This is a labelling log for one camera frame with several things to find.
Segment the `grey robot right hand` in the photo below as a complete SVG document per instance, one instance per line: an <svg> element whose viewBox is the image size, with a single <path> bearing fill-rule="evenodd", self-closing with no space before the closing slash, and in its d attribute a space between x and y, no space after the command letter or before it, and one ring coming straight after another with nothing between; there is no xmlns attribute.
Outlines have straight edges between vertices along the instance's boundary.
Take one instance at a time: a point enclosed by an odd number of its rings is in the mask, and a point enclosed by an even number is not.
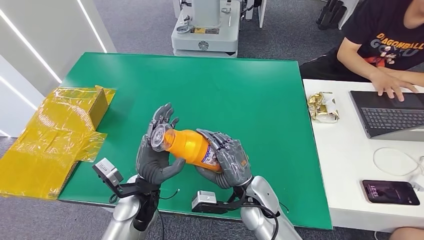
<svg viewBox="0 0 424 240"><path fill-rule="evenodd" d="M240 140L220 131L198 128L196 132L208 141L222 169L222 172L217 173L196 166L195 169L201 176L222 189L241 186L253 177L249 158Z"/></svg>

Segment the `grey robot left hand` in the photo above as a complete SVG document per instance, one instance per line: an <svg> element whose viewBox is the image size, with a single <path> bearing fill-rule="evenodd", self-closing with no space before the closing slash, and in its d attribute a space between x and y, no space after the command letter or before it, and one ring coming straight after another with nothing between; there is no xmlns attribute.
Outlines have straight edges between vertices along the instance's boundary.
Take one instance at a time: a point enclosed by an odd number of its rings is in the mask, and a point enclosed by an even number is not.
<svg viewBox="0 0 424 240"><path fill-rule="evenodd" d="M153 131L158 125L170 124L170 126L174 128L178 123L178 117L170 121L173 112L174 109L170 102L160 106L153 114L152 120L148 124L147 131L141 139L136 155L136 170L138 176L150 184L162 184L164 181L180 173L186 164L186 160L183 158L176 158L176 160L170 164L170 153L167 151L157 152L151 145Z"/></svg>

